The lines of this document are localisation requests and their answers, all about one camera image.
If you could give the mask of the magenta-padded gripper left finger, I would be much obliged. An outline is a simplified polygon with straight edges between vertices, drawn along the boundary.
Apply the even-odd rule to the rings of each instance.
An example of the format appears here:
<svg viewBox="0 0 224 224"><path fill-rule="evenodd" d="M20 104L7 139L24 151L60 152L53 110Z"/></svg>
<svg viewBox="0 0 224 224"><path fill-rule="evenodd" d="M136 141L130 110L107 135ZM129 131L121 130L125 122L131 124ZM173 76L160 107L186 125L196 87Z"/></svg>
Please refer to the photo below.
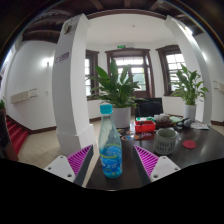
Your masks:
<svg viewBox="0 0 224 224"><path fill-rule="evenodd" d="M93 146L89 145L69 156L59 155L44 170L72 183L82 183L93 156Z"/></svg>

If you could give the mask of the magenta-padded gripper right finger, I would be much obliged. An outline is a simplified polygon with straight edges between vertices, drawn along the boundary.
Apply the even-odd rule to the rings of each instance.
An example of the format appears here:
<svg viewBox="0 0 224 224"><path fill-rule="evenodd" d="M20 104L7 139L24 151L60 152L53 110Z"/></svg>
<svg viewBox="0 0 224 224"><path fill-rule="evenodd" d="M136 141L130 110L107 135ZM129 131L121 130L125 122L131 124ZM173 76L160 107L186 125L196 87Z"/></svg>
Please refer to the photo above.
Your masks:
<svg viewBox="0 0 224 224"><path fill-rule="evenodd" d="M157 181L180 170L167 156L157 156L137 145L135 145L134 148L138 155L138 161L151 182Z"/></svg>

